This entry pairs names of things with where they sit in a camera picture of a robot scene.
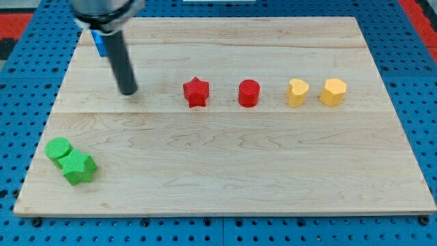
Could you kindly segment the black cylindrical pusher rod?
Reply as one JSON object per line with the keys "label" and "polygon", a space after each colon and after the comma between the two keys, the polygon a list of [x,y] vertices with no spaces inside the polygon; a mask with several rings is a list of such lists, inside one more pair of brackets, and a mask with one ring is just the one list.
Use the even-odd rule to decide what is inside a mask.
{"label": "black cylindrical pusher rod", "polygon": [[103,36],[102,39],[119,92],[125,96],[133,95],[138,85],[130,63],[123,31]]}

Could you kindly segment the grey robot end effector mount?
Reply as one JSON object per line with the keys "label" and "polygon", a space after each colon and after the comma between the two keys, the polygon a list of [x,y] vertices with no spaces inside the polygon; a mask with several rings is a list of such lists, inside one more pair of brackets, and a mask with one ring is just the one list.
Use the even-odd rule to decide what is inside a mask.
{"label": "grey robot end effector mount", "polygon": [[145,7],[144,0],[70,0],[75,23],[100,35],[113,35]]}

